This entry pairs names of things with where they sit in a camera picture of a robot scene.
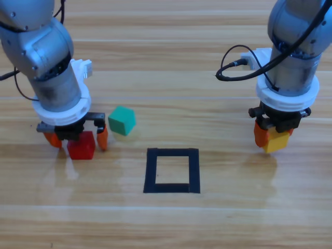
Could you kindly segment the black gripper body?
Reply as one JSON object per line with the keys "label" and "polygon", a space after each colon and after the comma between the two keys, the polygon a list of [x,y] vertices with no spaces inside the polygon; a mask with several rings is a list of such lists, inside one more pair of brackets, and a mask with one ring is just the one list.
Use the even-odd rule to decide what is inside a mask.
{"label": "black gripper body", "polygon": [[311,115],[311,109],[308,107],[300,111],[284,112],[260,102],[258,107],[250,108],[248,114],[251,118],[256,118],[261,129],[268,130],[275,127],[278,133],[282,133],[297,129],[301,119]]}
{"label": "black gripper body", "polygon": [[86,121],[94,122],[94,125],[97,127],[97,134],[101,134],[105,131],[105,113],[92,112],[88,112],[80,120],[65,126],[46,124],[42,121],[37,125],[36,130],[40,133],[54,133],[61,141],[78,141],[79,135],[84,131]]}

